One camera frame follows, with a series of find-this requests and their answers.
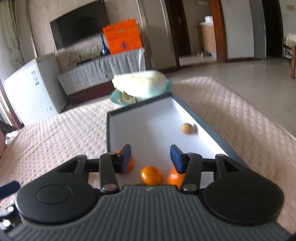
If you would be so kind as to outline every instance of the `white tray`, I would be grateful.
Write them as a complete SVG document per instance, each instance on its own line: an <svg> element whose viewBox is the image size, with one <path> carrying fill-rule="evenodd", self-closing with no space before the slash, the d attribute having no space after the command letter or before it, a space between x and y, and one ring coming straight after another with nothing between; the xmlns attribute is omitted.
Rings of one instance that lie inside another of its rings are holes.
<svg viewBox="0 0 296 241"><path fill-rule="evenodd" d="M196 125L198 133L186 135L181 131L184 122ZM182 152L194 152L214 159L225 154L234 160L243 160L182 100L167 93L108 113L107 149L115 152L131 145L134 169L117 174L120 188L141 183L140 171L145 166L156 166L164 177L173 166L170 146L176 144ZM200 188L213 181L213 172L203 172Z"/></svg>

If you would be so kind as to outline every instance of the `metal screw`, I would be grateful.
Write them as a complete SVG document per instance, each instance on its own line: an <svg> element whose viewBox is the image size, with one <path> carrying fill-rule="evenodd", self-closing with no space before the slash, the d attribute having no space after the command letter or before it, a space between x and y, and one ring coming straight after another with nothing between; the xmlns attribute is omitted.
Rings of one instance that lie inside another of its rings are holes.
<svg viewBox="0 0 296 241"><path fill-rule="evenodd" d="M5 226L5 227L9 227L10 226L10 221L8 220L8 219L5 219L5 220L3 220L3 225Z"/></svg>
<svg viewBox="0 0 296 241"><path fill-rule="evenodd" d="M13 208L12 206L10 206L10 207L7 208L7 211L10 212L10 213L11 213L13 210L14 210L14 208Z"/></svg>
<svg viewBox="0 0 296 241"><path fill-rule="evenodd" d="M188 183L188 184L185 184L184 186L183 186L183 189L184 189L184 191L195 191L196 189L197 189L197 186L195 185L195 184L193 184L193 183Z"/></svg>
<svg viewBox="0 0 296 241"><path fill-rule="evenodd" d="M107 183L104 186L102 186L102 189L104 191L114 191L117 188L117 186L113 183Z"/></svg>

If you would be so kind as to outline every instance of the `gray door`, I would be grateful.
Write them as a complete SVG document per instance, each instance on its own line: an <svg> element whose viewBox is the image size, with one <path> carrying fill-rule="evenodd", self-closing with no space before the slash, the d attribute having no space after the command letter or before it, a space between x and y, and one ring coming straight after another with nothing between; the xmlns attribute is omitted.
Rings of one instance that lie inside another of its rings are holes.
<svg viewBox="0 0 296 241"><path fill-rule="evenodd" d="M254 31L254 57L266 58L266 31L261 0L249 0Z"/></svg>

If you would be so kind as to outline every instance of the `orange box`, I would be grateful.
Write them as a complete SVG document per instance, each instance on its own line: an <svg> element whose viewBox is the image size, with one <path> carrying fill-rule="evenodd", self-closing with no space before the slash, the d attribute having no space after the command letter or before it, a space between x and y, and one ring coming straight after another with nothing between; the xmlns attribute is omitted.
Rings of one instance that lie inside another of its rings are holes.
<svg viewBox="0 0 296 241"><path fill-rule="evenodd" d="M117 54L142 47L140 33L135 19L126 19L103 28L111 54Z"/></svg>

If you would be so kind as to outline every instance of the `curtain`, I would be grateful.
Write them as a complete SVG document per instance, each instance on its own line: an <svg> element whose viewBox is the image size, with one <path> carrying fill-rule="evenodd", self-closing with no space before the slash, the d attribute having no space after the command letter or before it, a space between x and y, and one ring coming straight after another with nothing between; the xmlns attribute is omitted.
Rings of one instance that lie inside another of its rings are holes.
<svg viewBox="0 0 296 241"><path fill-rule="evenodd" d="M23 60L18 46L17 28L11 0L0 1L0 19L7 46L11 49L10 59L12 64L19 69L23 66Z"/></svg>

